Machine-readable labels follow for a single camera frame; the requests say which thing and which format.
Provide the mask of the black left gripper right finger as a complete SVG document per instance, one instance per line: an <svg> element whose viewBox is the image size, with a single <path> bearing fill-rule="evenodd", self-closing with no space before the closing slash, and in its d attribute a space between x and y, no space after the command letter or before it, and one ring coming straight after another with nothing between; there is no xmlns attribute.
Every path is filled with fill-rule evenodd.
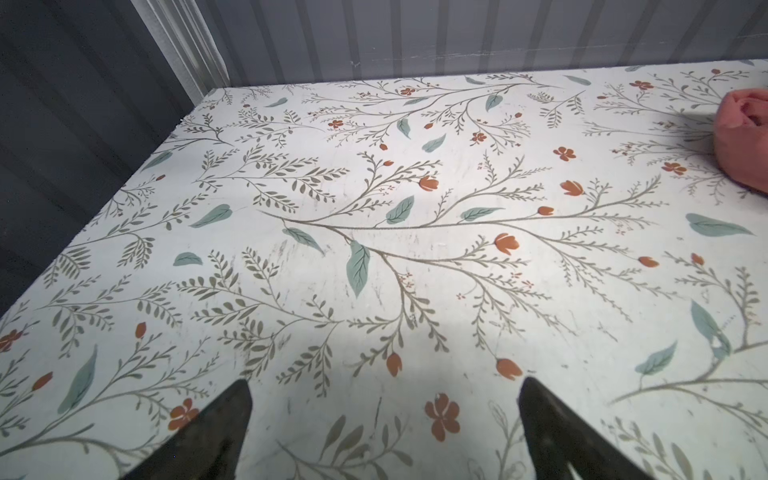
<svg viewBox="0 0 768 480"><path fill-rule="evenodd" d="M518 408L538 479L650 477L536 378L524 379Z"/></svg>

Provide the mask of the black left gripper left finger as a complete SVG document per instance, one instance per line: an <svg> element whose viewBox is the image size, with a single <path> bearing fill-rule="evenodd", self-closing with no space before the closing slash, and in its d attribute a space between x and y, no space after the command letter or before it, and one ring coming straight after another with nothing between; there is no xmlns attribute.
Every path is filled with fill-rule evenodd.
<svg viewBox="0 0 768 480"><path fill-rule="evenodd" d="M233 382L123 479L234 479L252 407L247 381Z"/></svg>

